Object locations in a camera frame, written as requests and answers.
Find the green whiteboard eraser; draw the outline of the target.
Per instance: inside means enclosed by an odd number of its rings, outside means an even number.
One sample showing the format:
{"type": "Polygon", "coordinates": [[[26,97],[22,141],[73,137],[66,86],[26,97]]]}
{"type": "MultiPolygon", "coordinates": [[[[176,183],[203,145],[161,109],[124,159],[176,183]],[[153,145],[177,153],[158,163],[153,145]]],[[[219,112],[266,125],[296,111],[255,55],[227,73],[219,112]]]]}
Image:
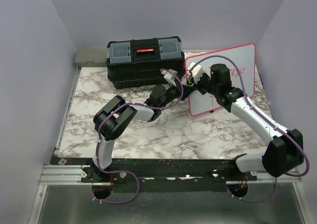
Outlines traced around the green whiteboard eraser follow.
{"type": "Polygon", "coordinates": [[[188,86],[192,86],[194,84],[194,78],[192,76],[188,77],[187,84],[188,86]]]}

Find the pink framed whiteboard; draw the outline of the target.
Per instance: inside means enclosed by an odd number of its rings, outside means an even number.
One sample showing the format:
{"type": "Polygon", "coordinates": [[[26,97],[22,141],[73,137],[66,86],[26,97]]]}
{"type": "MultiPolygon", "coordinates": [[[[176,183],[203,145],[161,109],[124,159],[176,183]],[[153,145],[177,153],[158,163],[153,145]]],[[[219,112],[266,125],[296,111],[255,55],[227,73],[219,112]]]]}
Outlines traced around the pink framed whiteboard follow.
{"type": "MultiPolygon", "coordinates": [[[[207,59],[201,62],[200,66],[204,69],[205,73],[211,75],[210,67],[213,64],[225,64],[230,70],[232,85],[240,89],[242,89],[242,86],[238,74],[241,73],[246,94],[248,97],[252,97],[255,93],[255,79],[257,75],[255,52],[256,47],[254,44],[246,44],[209,53],[188,54],[185,59],[185,67],[211,55],[225,56],[231,59],[237,67],[234,67],[231,62],[219,57],[207,59]]],[[[197,116],[218,108],[220,108],[220,105],[216,102],[216,98],[213,95],[201,95],[200,92],[195,91],[189,96],[189,110],[192,116],[197,116]]]]}

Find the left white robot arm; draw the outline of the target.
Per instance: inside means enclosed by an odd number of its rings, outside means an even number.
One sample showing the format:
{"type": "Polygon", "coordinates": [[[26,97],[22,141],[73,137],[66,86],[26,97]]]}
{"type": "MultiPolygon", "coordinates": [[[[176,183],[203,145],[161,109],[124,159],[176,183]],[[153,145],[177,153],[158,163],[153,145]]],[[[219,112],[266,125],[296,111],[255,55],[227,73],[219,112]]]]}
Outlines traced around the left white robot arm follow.
{"type": "Polygon", "coordinates": [[[152,122],[161,111],[175,106],[186,100],[194,88],[182,84],[166,89],[163,85],[156,85],[144,103],[126,102],[121,96],[113,97],[93,118],[98,142],[93,157],[96,166],[93,177],[99,182],[109,178],[109,166],[112,164],[112,152],[115,140],[121,136],[133,120],[152,122]]]}

